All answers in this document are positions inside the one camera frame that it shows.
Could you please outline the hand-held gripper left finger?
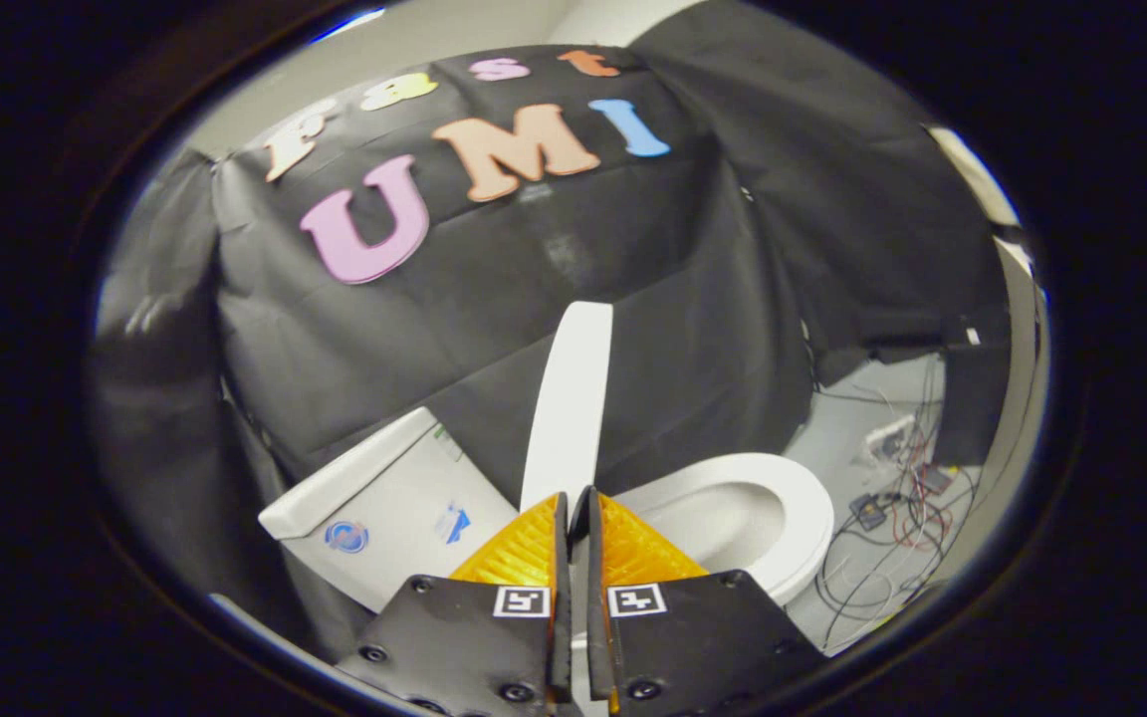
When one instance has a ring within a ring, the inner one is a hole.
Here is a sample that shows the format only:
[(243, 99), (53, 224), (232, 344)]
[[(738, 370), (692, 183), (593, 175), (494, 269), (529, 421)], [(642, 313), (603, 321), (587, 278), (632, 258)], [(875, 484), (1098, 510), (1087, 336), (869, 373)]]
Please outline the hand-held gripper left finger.
[(551, 716), (570, 704), (568, 494), (520, 513), (451, 575), (406, 578), (345, 670), (440, 716)]

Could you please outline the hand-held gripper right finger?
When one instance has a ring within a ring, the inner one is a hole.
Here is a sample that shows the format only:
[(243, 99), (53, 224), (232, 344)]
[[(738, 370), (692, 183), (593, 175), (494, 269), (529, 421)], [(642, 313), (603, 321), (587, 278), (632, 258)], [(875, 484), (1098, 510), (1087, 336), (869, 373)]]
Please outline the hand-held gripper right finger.
[(709, 572), (595, 488), (587, 555), (588, 694), (611, 716), (738, 716), (825, 664), (750, 572)]

